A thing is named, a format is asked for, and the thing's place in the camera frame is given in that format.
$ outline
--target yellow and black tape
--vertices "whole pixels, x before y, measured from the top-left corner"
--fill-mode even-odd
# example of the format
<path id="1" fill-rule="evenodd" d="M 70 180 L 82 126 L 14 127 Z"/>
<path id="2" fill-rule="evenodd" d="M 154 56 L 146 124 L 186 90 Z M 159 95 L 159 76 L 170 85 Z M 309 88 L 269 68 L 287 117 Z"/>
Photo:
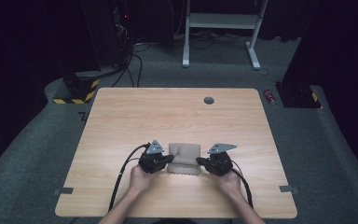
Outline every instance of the yellow and black tape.
<path id="1" fill-rule="evenodd" d="M 81 96 L 77 97 L 54 97 L 53 101 L 56 104 L 59 105 L 65 105 L 65 104 L 87 104 L 90 102 L 92 97 L 95 94 L 95 91 L 97 89 L 98 83 L 100 82 L 100 79 L 96 79 L 92 81 L 90 84 L 87 84 L 83 89 L 81 90 Z"/>
<path id="2" fill-rule="evenodd" d="M 312 93 L 312 98 L 313 98 L 313 101 L 318 102 L 318 96 L 316 95 L 315 92 Z"/>

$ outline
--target black cable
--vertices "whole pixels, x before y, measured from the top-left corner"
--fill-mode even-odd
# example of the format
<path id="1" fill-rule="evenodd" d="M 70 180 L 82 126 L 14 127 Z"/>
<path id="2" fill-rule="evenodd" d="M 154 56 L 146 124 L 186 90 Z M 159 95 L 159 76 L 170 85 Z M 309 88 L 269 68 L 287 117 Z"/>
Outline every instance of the black cable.
<path id="1" fill-rule="evenodd" d="M 173 40 L 172 46 L 173 46 L 174 48 L 179 49 L 179 48 L 182 48 L 183 45 L 184 45 L 183 39 L 175 39 L 175 40 Z"/>
<path id="2" fill-rule="evenodd" d="M 237 176 L 240 177 L 240 179 L 242 180 L 243 185 L 245 186 L 246 189 L 246 195 L 248 196 L 248 204 L 251 205 L 251 207 L 253 208 L 253 201 L 252 201 L 252 192 L 249 189 L 249 185 L 248 182 L 246 182 L 245 178 L 243 177 L 243 175 L 241 175 L 240 173 L 238 173 L 237 170 L 235 169 L 231 169 L 232 172 L 234 172 Z"/>
<path id="3" fill-rule="evenodd" d="M 235 161 L 231 161 L 231 162 L 234 162 L 234 164 L 237 166 L 238 170 L 240 170 L 241 176 L 243 176 L 243 173 L 242 173 L 242 170 L 241 170 L 240 166 Z"/>
<path id="4" fill-rule="evenodd" d="M 118 185 L 120 184 L 121 177 L 122 177 L 123 174 L 124 174 L 124 171 L 125 171 L 125 169 L 126 169 L 127 163 L 129 163 L 129 161 L 131 161 L 132 155 L 133 155 L 139 148 L 141 148 L 141 147 L 148 148 L 148 146 L 149 146 L 149 144 L 145 144 L 145 145 L 138 146 L 136 149 L 134 149 L 134 150 L 132 151 L 132 153 L 130 154 L 130 156 L 124 161 L 124 164 L 123 164 L 123 166 L 121 167 L 120 173 L 118 173 L 118 177 L 117 177 L 117 180 L 116 180 L 115 189 L 113 190 L 112 198 L 110 199 L 109 211 L 113 208 L 113 204 L 115 203 L 115 198 L 116 198 L 116 194 L 117 194 L 117 190 L 118 190 Z"/>
<path id="5" fill-rule="evenodd" d="M 125 68 L 123 68 L 123 71 L 121 72 L 120 76 L 118 77 L 118 79 L 116 80 L 115 83 L 113 83 L 112 87 L 115 87 L 116 84 L 120 81 L 121 77 L 123 76 L 123 74 L 126 72 L 127 70 L 127 66 Z"/>
<path id="6" fill-rule="evenodd" d="M 130 159 L 129 161 L 138 161 L 140 160 L 141 158 L 133 158 L 133 159 Z"/>
<path id="7" fill-rule="evenodd" d="M 143 64 L 143 62 L 142 62 L 141 57 L 139 57 L 139 56 L 136 55 L 136 54 L 132 54 L 132 56 L 138 58 L 138 59 L 139 59 L 139 62 L 141 63 L 141 67 L 139 68 L 139 72 L 138 72 L 138 81 L 137 81 L 137 83 L 136 83 L 136 87 L 139 87 L 139 81 L 141 80 L 142 68 L 144 67 L 144 64 Z"/>
<path id="8" fill-rule="evenodd" d="M 191 48 L 193 48 L 193 49 L 208 49 L 208 48 L 210 48 L 212 45 L 213 45 L 213 43 L 214 43 L 214 39 L 213 39 L 213 37 L 211 36 L 211 35 L 207 35 L 207 36 L 204 36 L 204 35 L 202 35 L 201 36 L 201 38 L 196 38 L 198 41 L 211 41 L 210 42 L 210 44 L 208 45 L 208 46 L 206 46 L 206 47 L 203 47 L 203 48 L 199 48 L 199 47 L 196 47 L 196 46 L 194 46 L 194 45 L 191 45 L 190 43 L 188 44 Z"/>
<path id="9" fill-rule="evenodd" d="M 180 27 L 182 26 L 183 14 L 185 14 L 184 12 L 185 12 L 185 0 L 182 0 L 182 11 L 180 13 L 180 22 L 179 22 L 179 25 L 178 25 L 178 29 L 176 30 L 176 32 L 173 35 L 173 37 L 175 37 L 179 33 Z"/>
<path id="10" fill-rule="evenodd" d="M 247 36 L 243 40 L 239 40 L 241 37 L 244 37 L 244 36 L 237 35 L 237 37 L 235 37 L 232 40 L 215 40 L 214 43 L 217 43 L 217 44 L 237 44 L 237 43 L 240 43 L 240 42 L 245 42 L 246 40 L 248 40 L 250 38 L 250 36 Z"/>
<path id="11" fill-rule="evenodd" d="M 72 221 L 69 224 L 74 224 L 79 218 L 75 217 L 74 219 L 72 219 Z"/>
<path id="12" fill-rule="evenodd" d="M 132 85 L 133 87 L 135 87 L 134 84 L 133 84 L 132 72 L 130 71 L 130 68 L 129 68 L 129 67 L 127 68 L 127 71 L 129 72 L 129 75 L 130 75 L 131 85 Z"/>
<path id="13" fill-rule="evenodd" d="M 150 49 L 150 47 L 152 46 L 152 44 L 150 42 L 147 42 L 147 47 L 144 48 L 144 49 L 138 49 L 138 50 L 134 50 L 133 52 L 143 52 L 143 51 L 146 51 L 147 49 Z"/>

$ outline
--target wire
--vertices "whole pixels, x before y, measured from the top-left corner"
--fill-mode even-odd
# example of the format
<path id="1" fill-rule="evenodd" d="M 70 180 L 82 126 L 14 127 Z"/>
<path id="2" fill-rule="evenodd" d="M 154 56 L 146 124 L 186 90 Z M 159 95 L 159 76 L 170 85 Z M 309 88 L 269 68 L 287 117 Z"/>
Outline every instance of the wire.
<path id="1" fill-rule="evenodd" d="M 242 180 L 242 183 L 243 183 L 243 185 L 245 186 L 246 195 L 248 196 L 248 204 L 251 205 L 251 207 L 253 208 L 252 192 L 251 192 L 251 190 L 250 190 L 250 188 L 249 188 L 248 182 L 246 182 L 246 180 L 245 180 L 245 178 L 243 177 L 243 175 L 240 174 L 240 173 L 238 173 L 237 170 L 231 169 L 231 171 L 234 172 L 237 176 L 239 176 L 240 179 Z"/>
<path id="2" fill-rule="evenodd" d="M 129 161 L 138 161 L 138 160 L 140 160 L 141 158 L 132 158 L 132 159 L 130 159 Z"/>
<path id="3" fill-rule="evenodd" d="M 144 48 L 144 49 L 134 50 L 133 52 L 142 52 L 142 51 L 145 51 L 145 50 L 147 50 L 147 49 L 150 49 L 150 47 L 152 46 L 152 43 L 147 42 L 147 43 L 139 43 L 139 44 L 135 44 L 135 46 L 141 46 L 141 45 L 147 45 L 147 47 L 146 47 L 146 48 Z"/>
<path id="4" fill-rule="evenodd" d="M 127 71 L 129 72 L 129 75 L 130 75 L 131 84 L 132 84 L 133 87 L 135 87 L 134 84 L 133 84 L 132 72 L 130 71 L 129 67 L 127 67 Z"/>
<path id="5" fill-rule="evenodd" d="M 243 173 L 242 173 L 242 170 L 241 170 L 240 166 L 235 161 L 231 161 L 231 162 L 234 162 L 234 164 L 237 166 L 238 170 L 240 170 L 241 176 L 243 176 Z"/>
<path id="6" fill-rule="evenodd" d="M 74 219 L 72 219 L 72 221 L 69 224 L 74 224 L 79 218 L 75 217 Z"/>
<path id="7" fill-rule="evenodd" d="M 172 8 L 172 5 L 171 5 L 171 1 L 170 0 L 167 0 L 168 4 L 170 4 L 170 8 L 171 8 L 171 13 L 173 16 L 175 16 L 175 14 L 173 13 L 173 8 Z"/>
<path id="8" fill-rule="evenodd" d="M 141 57 L 139 57 L 136 54 L 132 54 L 132 56 L 134 56 L 135 58 L 139 59 L 139 62 L 141 63 L 141 67 L 139 68 L 139 72 L 138 72 L 138 81 L 136 83 L 136 87 L 139 87 L 139 81 L 141 80 L 142 68 L 144 67 L 144 64 L 142 62 Z"/>
<path id="9" fill-rule="evenodd" d="M 113 83 L 112 87 L 115 87 L 115 86 L 116 86 L 116 84 L 120 81 L 121 77 L 123 76 L 123 74 L 124 74 L 126 71 L 127 71 L 127 67 L 125 67 L 125 68 L 123 69 L 123 71 L 121 72 L 121 74 L 120 74 L 120 76 L 118 77 L 118 79 L 116 80 L 116 82 Z"/>
<path id="10" fill-rule="evenodd" d="M 148 146 L 150 143 L 148 144 L 144 144 L 144 145 L 141 145 L 141 146 L 138 146 L 136 149 L 134 149 L 132 151 L 132 153 L 130 154 L 130 156 L 124 161 L 124 164 L 123 166 L 121 167 L 120 169 L 120 173 L 118 173 L 118 177 L 117 177 L 117 181 L 116 181 L 116 184 L 115 184 L 115 189 L 113 190 L 113 194 L 112 194 L 112 198 L 110 199 L 110 204 L 109 204 L 109 211 L 113 208 L 113 204 L 115 203 L 115 198 L 116 198 L 116 194 L 117 194 L 117 190 L 118 190 L 118 185 L 120 184 L 120 181 L 121 181 L 121 177 L 123 176 L 124 174 L 124 171 L 126 169 L 126 165 L 127 163 L 129 163 L 131 161 L 131 157 L 132 155 L 138 151 L 139 148 L 141 147 L 145 147 L 145 148 L 148 148 Z"/>
<path id="11" fill-rule="evenodd" d="M 180 22 L 179 22 L 179 26 L 178 29 L 176 30 L 176 33 L 173 35 L 173 38 L 176 37 L 176 35 L 179 33 L 180 27 L 182 26 L 182 20 L 183 20 L 183 13 L 185 11 L 185 0 L 182 0 L 182 12 L 181 12 L 181 16 L 180 16 Z"/>
<path id="12" fill-rule="evenodd" d="M 237 44 L 240 42 L 245 42 L 250 38 L 250 36 L 246 36 L 246 38 L 244 38 L 243 40 L 239 40 L 241 37 L 244 36 L 237 35 L 233 40 L 215 40 L 214 42 L 219 44 Z"/>
<path id="13" fill-rule="evenodd" d="M 116 27 L 117 28 L 119 28 L 119 32 L 118 32 L 118 36 L 122 36 L 123 34 L 124 34 L 124 32 L 125 32 L 125 36 L 127 36 L 128 34 L 127 34 L 127 29 L 126 28 L 124 28 L 122 25 L 118 25 L 118 24 L 116 24 Z"/>
<path id="14" fill-rule="evenodd" d="M 197 39 L 198 41 L 211 41 L 211 43 L 210 43 L 208 46 L 203 47 L 203 48 L 199 48 L 199 47 L 196 47 L 196 46 L 191 45 L 191 44 L 189 44 L 189 46 L 190 46 L 191 48 L 193 48 L 193 49 L 208 49 L 208 48 L 210 48 L 210 47 L 213 45 L 214 39 L 213 39 L 213 37 L 212 37 L 210 34 L 208 34 L 208 35 L 202 35 L 201 37 L 202 37 L 202 38 L 196 38 L 196 39 Z"/>

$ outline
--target small red object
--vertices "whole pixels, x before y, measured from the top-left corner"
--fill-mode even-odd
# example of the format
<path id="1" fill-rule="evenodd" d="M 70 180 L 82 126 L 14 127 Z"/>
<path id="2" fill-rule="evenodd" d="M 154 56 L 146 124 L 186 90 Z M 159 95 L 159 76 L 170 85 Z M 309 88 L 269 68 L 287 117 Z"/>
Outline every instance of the small red object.
<path id="1" fill-rule="evenodd" d="M 272 95 L 272 93 L 271 93 L 270 90 L 264 91 L 264 95 L 266 96 L 268 102 L 269 102 L 271 105 L 275 105 L 275 104 L 276 104 L 275 97 Z"/>

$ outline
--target gray carpet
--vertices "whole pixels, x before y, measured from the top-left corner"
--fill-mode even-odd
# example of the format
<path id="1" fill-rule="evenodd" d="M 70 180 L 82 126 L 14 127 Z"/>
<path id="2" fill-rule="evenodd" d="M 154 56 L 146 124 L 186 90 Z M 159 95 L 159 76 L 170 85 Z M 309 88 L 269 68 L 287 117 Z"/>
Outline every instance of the gray carpet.
<path id="1" fill-rule="evenodd" d="M 322 88 L 312 86 L 323 108 L 295 109 L 282 106 L 274 87 L 275 81 L 282 81 L 298 42 L 258 40 L 255 50 L 263 67 L 260 71 L 250 65 L 243 42 L 190 49 L 189 68 L 181 66 L 181 47 L 152 45 L 142 51 L 147 45 L 137 46 L 136 54 L 144 65 L 140 86 L 254 88 L 261 96 L 263 90 L 271 89 L 278 103 L 269 105 L 262 97 L 263 106 L 288 182 L 298 187 L 299 193 L 293 195 L 296 218 L 268 219 L 267 223 L 358 223 L 358 161 L 336 124 Z M 133 58 L 130 69 L 135 80 L 139 66 Z M 117 78 L 103 77 L 98 88 L 111 86 Z M 79 112 L 88 113 L 92 102 L 53 104 L 52 96 L 60 82 L 46 86 L 49 103 L 0 158 L 0 223 L 63 224 L 72 220 L 55 215 L 58 196 L 53 192 L 63 185 L 85 125 Z M 130 86 L 126 73 L 117 87 Z M 76 223 L 97 223 L 99 219 L 82 217 Z"/>

